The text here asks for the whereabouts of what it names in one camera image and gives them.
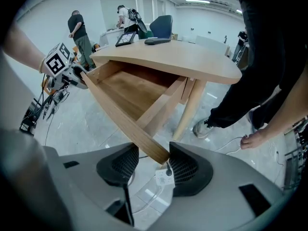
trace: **black device on table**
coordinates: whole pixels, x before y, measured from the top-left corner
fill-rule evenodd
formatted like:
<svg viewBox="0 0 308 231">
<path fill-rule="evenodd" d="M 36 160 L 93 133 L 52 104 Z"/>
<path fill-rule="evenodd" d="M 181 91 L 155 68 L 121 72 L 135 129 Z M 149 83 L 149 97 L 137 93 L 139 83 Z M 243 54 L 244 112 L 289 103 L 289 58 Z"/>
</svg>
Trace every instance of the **black device on table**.
<svg viewBox="0 0 308 231">
<path fill-rule="evenodd" d="M 170 42 L 171 39 L 167 38 L 149 38 L 144 41 L 144 44 L 155 45 Z"/>
<path fill-rule="evenodd" d="M 134 40 L 136 32 L 124 33 L 120 36 L 119 40 L 115 44 L 116 47 L 131 44 Z"/>
</svg>

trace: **wooden drawer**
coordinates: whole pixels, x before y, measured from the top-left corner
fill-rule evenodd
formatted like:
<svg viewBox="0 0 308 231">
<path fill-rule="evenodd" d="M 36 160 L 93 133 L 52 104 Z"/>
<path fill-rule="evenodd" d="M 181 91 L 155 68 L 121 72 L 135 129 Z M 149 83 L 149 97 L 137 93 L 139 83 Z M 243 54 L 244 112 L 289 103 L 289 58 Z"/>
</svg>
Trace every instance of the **wooden drawer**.
<svg viewBox="0 0 308 231">
<path fill-rule="evenodd" d="M 152 136 L 181 100 L 186 78 L 155 69 L 109 61 L 82 77 L 119 128 L 158 163 L 169 153 Z"/>
</svg>

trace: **blue chair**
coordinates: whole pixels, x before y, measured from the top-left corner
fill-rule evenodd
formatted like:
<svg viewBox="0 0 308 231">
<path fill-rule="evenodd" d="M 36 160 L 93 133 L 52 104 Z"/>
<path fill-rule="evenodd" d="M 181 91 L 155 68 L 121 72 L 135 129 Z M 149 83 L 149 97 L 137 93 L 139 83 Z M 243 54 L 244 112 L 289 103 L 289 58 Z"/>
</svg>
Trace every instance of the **blue chair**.
<svg viewBox="0 0 308 231">
<path fill-rule="evenodd" d="M 153 32 L 154 37 L 170 39 L 172 33 L 172 16 L 171 15 L 162 15 L 157 17 L 150 24 L 150 29 Z"/>
</svg>

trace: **wooden table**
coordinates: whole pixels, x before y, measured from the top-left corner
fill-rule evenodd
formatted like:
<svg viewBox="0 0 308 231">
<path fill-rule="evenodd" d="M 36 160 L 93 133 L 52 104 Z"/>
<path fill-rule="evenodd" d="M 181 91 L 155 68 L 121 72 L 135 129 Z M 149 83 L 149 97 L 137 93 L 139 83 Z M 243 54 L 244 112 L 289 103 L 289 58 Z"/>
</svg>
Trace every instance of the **wooden table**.
<svg viewBox="0 0 308 231">
<path fill-rule="evenodd" d="M 176 40 L 109 46 L 91 58 L 98 67 L 82 73 L 88 88 L 132 142 L 161 164 L 169 154 L 152 136 L 176 105 L 187 102 L 174 140 L 194 116 L 207 81 L 234 84 L 242 76 L 226 56 Z"/>
</svg>

